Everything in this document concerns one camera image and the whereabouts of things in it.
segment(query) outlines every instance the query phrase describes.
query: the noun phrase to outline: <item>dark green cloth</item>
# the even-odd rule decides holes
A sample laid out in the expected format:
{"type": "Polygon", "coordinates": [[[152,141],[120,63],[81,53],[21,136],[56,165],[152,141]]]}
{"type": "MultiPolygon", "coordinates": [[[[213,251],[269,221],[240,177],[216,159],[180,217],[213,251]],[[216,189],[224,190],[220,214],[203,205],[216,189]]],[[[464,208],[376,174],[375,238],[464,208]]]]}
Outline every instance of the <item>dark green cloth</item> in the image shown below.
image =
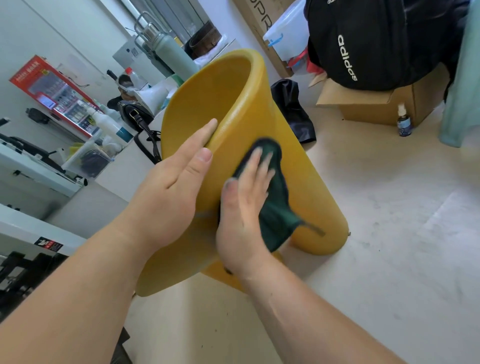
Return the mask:
{"type": "Polygon", "coordinates": [[[262,160],[272,153],[272,160],[270,162],[270,169],[275,169],[275,176],[270,182],[268,188],[268,197],[265,204],[260,211],[260,229],[262,231],[262,238],[265,241],[270,252],[277,250],[300,225],[305,225],[315,230],[321,236],[324,232],[314,226],[303,221],[297,214],[295,214],[288,204],[288,187],[280,167],[282,160],[282,149],[280,145],[273,139],[261,138],[253,143],[252,147],[240,162],[233,177],[240,177],[245,168],[250,155],[257,148],[262,148],[262,160]]]}

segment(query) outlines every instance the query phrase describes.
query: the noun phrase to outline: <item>hand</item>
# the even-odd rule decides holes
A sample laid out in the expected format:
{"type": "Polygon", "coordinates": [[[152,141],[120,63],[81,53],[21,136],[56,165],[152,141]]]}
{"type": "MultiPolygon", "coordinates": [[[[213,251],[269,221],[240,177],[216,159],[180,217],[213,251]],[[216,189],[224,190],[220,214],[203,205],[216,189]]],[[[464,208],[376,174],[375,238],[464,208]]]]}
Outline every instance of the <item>hand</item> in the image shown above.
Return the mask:
{"type": "Polygon", "coordinates": [[[247,277],[270,256],[258,216],[275,170],[268,170],[272,155],[259,166],[261,156],[262,149],[255,149],[240,178],[225,182],[222,191],[216,247],[224,266],[239,277],[247,277]]]}
{"type": "Polygon", "coordinates": [[[114,221],[151,254],[177,240],[192,222],[198,191],[212,163],[212,152],[203,146],[216,127],[212,119],[174,155],[155,165],[114,221]]]}

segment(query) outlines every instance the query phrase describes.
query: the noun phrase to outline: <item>cap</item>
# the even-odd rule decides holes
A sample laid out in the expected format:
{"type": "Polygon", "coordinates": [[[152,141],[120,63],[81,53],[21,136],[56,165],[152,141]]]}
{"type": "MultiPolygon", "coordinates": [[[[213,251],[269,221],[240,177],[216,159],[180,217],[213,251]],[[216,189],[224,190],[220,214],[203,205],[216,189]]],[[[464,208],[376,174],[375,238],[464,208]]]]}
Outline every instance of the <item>cap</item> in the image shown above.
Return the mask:
{"type": "Polygon", "coordinates": [[[405,116],[407,114],[407,109],[405,104],[398,104],[398,116],[405,116]]]}

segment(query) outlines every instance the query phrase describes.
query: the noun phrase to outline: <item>person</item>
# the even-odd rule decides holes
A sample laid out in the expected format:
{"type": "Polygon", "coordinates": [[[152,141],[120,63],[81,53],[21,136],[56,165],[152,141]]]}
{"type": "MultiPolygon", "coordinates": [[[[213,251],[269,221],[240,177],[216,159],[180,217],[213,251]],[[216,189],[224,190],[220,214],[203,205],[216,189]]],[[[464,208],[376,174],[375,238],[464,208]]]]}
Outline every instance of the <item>person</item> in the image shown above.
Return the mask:
{"type": "MultiPolygon", "coordinates": [[[[212,163],[215,119],[155,165],[130,204],[0,326],[5,364],[109,363],[148,258],[187,229],[212,163]]],[[[222,191],[216,247],[251,296],[285,363],[403,363],[267,250],[259,212],[273,176],[257,149],[222,191]]]]}
{"type": "MultiPolygon", "coordinates": [[[[127,74],[122,74],[120,75],[119,79],[118,79],[118,84],[120,86],[123,86],[125,88],[128,88],[128,87],[134,87],[133,86],[133,82],[130,78],[130,76],[128,76],[127,74]]],[[[110,100],[108,103],[107,103],[107,107],[109,109],[112,109],[112,110],[115,110],[115,111],[119,111],[119,107],[118,107],[118,103],[122,100],[125,100],[125,101],[137,101],[137,98],[135,96],[130,96],[127,91],[125,91],[123,88],[119,87],[118,88],[119,91],[120,91],[120,96],[118,97],[115,97],[113,98],[112,100],[110,100]]]]}

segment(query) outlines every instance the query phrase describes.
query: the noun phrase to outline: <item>forearm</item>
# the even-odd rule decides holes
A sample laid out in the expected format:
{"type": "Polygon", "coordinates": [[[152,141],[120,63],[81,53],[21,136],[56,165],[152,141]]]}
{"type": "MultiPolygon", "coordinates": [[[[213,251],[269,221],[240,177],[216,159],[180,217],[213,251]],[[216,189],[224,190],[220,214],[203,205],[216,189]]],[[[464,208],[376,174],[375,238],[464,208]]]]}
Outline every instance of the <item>forearm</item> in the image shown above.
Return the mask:
{"type": "Polygon", "coordinates": [[[110,224],[0,326],[4,363],[109,363],[149,253],[110,224]]]}
{"type": "Polygon", "coordinates": [[[240,279],[285,363],[403,363],[270,255],[257,266],[240,279]]]}

